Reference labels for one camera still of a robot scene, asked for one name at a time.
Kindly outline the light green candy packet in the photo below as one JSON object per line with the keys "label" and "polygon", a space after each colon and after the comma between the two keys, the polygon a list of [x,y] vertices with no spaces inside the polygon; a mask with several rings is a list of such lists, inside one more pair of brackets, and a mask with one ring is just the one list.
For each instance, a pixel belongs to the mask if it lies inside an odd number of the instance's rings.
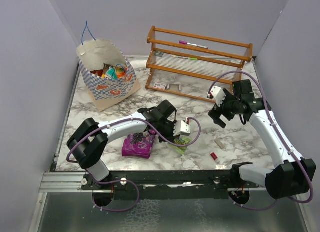
{"label": "light green candy packet", "polygon": [[175,138],[173,143],[174,144],[183,145],[182,147],[179,147],[179,146],[176,146],[176,145],[172,145],[172,144],[168,144],[168,146],[172,147],[180,155],[184,155],[185,151],[188,148],[186,146],[186,144],[189,144],[191,141],[192,141],[191,138],[188,137],[188,136],[180,136],[180,137]]}

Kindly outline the orange snack bag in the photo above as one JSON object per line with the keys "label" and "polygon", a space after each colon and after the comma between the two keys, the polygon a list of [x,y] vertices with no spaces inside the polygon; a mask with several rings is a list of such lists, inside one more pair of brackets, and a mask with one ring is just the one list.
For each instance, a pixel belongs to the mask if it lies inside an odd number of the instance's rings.
{"label": "orange snack bag", "polygon": [[119,78],[122,78],[125,76],[125,74],[127,72],[127,67],[117,66],[114,69],[114,71],[115,71],[116,77],[119,79]]}

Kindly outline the checkered paper bag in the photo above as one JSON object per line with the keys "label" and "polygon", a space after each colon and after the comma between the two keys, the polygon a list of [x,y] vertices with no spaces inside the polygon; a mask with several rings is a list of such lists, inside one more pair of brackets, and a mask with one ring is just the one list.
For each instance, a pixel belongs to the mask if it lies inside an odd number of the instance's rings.
{"label": "checkered paper bag", "polygon": [[108,39],[81,39],[80,72],[96,108],[103,111],[137,92],[140,82],[122,51]]}

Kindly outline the teal snack bag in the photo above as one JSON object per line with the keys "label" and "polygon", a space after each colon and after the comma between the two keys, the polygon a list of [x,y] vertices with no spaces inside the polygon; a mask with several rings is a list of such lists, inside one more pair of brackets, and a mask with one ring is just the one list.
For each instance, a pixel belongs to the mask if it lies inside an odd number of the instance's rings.
{"label": "teal snack bag", "polygon": [[115,69],[113,67],[111,67],[108,70],[104,70],[102,77],[106,78],[106,79],[117,79]]}

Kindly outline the red chip bag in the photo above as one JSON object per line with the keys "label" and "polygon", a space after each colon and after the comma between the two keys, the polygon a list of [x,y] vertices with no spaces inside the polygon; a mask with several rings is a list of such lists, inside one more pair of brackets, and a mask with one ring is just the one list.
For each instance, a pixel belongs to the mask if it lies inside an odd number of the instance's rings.
{"label": "red chip bag", "polygon": [[102,76],[103,75],[103,69],[100,69],[100,70],[91,70],[91,73],[97,75],[97,76]]}

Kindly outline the brown sea salt snack bag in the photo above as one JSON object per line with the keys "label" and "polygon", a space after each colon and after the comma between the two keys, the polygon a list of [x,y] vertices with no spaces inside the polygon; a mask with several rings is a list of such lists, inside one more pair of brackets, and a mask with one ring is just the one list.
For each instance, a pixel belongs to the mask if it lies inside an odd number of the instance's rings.
{"label": "brown sea salt snack bag", "polygon": [[110,68],[110,66],[111,66],[110,64],[104,63],[104,67],[103,68],[108,70]]}

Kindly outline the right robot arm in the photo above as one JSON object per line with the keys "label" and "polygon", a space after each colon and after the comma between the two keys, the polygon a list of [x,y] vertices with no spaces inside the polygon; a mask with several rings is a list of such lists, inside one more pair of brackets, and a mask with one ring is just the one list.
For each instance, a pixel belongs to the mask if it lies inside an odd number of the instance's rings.
{"label": "right robot arm", "polygon": [[260,135],[272,158],[274,169],[255,166],[251,162],[232,165],[230,183],[234,187],[242,187],[252,182],[267,189],[274,199],[292,198],[294,195],[309,193],[313,198],[312,179],[316,164],[306,159],[289,141],[279,127],[271,106],[264,96],[257,98],[249,79],[235,81],[233,92],[225,88],[211,85],[208,97],[215,100],[215,105],[208,115],[214,123],[222,128],[222,121],[240,115],[241,122],[250,123]]}

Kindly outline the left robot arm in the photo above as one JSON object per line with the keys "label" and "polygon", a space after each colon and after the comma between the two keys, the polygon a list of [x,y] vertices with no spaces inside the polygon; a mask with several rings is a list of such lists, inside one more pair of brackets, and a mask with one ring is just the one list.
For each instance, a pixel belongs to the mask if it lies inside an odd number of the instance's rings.
{"label": "left robot arm", "polygon": [[105,189],[111,181],[109,169],[102,161],[107,144],[148,130],[157,132],[161,141],[172,142],[175,139],[174,127],[177,121],[170,121],[168,118],[176,113],[175,106],[168,100],[163,100],[158,106],[140,108],[122,119],[96,122],[93,118],[88,118],[67,141],[67,147],[75,158],[73,162],[92,175],[97,188]]}

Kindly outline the purple raisin snack bag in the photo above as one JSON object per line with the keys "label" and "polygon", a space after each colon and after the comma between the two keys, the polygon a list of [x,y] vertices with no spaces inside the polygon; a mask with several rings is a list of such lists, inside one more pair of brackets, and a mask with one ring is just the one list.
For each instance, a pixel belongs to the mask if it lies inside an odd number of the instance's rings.
{"label": "purple raisin snack bag", "polygon": [[156,133],[153,130],[128,135],[121,149],[122,156],[135,156],[149,159],[155,138]]}

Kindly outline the small beige wrapper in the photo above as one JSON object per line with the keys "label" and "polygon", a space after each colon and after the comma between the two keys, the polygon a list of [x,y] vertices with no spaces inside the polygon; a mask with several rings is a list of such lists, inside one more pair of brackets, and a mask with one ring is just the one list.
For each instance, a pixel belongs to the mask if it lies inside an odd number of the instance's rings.
{"label": "small beige wrapper", "polygon": [[225,149],[225,144],[219,138],[216,138],[214,141],[221,149]]}

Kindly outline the small red white card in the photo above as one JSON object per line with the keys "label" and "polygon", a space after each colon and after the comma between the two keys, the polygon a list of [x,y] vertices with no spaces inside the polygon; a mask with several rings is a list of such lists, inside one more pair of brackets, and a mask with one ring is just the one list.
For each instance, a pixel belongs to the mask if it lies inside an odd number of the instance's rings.
{"label": "small red white card", "polygon": [[165,90],[167,88],[167,84],[155,82],[153,87],[156,88],[156,89]]}

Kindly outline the red lip balm tube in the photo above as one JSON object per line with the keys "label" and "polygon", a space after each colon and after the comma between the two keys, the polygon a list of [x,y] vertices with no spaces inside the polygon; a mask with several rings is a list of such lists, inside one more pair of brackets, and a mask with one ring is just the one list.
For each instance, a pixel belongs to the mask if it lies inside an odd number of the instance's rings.
{"label": "red lip balm tube", "polygon": [[211,157],[217,164],[220,164],[220,160],[214,152],[211,153]]}

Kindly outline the wooden shelf rack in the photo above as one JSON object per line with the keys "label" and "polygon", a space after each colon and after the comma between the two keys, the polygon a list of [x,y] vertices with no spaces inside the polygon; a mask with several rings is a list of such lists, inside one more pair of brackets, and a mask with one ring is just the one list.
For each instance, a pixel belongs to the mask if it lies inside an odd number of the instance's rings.
{"label": "wooden shelf rack", "polygon": [[[204,45],[208,49],[180,44],[179,40]],[[208,81],[217,80],[232,89],[232,83],[242,79],[240,72],[245,63],[251,62],[254,56],[252,43],[241,43],[156,26],[151,27],[147,35],[147,43],[151,45],[151,52],[146,62],[150,73],[145,87],[167,93],[171,91],[153,87],[152,80],[156,72],[163,71]],[[198,60],[175,58],[171,56],[172,54],[195,57]]]}

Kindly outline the green marker pen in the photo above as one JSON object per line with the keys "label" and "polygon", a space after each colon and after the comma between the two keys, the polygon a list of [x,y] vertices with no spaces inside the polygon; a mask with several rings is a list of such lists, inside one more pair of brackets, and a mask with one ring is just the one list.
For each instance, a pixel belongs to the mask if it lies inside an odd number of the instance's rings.
{"label": "green marker pen", "polygon": [[171,56],[175,57],[175,58],[188,59],[188,60],[194,60],[194,61],[198,60],[198,58],[195,58],[195,57],[186,57],[186,56],[179,56],[179,55],[174,55],[174,54],[172,54]]}

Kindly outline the pink marker pen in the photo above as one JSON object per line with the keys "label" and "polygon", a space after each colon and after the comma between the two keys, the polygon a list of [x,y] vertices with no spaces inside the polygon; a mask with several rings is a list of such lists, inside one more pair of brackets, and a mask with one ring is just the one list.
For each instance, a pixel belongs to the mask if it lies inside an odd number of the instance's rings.
{"label": "pink marker pen", "polygon": [[179,43],[184,44],[184,45],[195,46],[195,47],[199,47],[199,48],[203,48],[203,49],[208,49],[207,46],[199,45],[199,44],[195,44],[195,43],[191,43],[191,42],[187,42],[187,41],[183,41],[183,40],[179,40]]}

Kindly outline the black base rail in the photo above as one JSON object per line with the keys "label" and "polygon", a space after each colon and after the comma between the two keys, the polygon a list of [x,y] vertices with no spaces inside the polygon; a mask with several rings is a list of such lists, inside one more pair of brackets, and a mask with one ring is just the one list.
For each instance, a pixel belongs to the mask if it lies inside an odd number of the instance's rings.
{"label": "black base rail", "polygon": [[102,182],[84,175],[81,189],[116,200],[227,199],[228,192],[253,188],[251,182],[235,182],[226,170],[111,171]]}

